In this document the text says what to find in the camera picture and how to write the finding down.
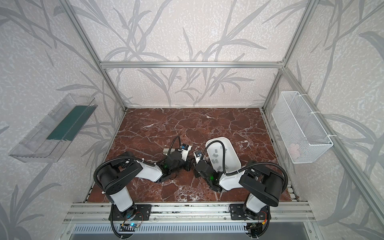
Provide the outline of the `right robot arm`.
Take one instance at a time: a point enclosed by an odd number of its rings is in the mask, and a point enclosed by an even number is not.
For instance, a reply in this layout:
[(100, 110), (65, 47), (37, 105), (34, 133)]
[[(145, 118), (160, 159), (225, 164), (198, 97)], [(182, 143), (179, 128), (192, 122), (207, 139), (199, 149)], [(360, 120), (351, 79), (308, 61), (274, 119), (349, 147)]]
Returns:
[(259, 213), (265, 206), (277, 207), (280, 196), (288, 186), (288, 174), (280, 165), (271, 162), (252, 162), (234, 172), (218, 172), (202, 160), (195, 170), (215, 192), (244, 188), (250, 194), (245, 209)]

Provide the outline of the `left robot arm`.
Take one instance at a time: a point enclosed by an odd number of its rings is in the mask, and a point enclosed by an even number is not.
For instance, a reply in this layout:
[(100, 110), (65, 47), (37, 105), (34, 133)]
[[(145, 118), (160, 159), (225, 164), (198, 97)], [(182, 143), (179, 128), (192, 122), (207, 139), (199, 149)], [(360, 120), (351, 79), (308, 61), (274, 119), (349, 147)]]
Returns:
[(126, 152), (99, 165), (93, 178), (112, 206), (125, 213), (134, 208), (134, 201), (127, 189), (133, 179), (141, 178), (162, 183), (182, 169), (189, 171), (192, 158), (188, 153), (187, 150), (176, 150), (167, 154), (164, 160), (152, 164)]

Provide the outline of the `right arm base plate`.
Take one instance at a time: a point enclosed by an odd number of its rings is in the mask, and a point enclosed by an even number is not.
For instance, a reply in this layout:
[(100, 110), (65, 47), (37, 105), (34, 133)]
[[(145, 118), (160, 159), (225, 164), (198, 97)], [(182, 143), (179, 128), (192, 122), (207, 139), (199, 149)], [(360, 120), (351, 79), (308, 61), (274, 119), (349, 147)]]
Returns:
[(256, 213), (247, 209), (244, 204), (230, 204), (229, 212), (231, 214), (231, 220), (269, 221), (271, 219), (269, 206), (264, 206), (258, 213)]

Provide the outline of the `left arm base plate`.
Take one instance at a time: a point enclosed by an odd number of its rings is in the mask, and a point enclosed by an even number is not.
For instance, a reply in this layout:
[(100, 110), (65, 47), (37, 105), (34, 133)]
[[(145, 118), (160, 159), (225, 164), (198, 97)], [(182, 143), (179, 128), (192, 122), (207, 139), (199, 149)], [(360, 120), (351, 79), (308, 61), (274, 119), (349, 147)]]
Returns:
[(133, 204), (127, 210), (120, 212), (115, 204), (112, 205), (109, 221), (148, 221), (150, 218), (152, 205)]

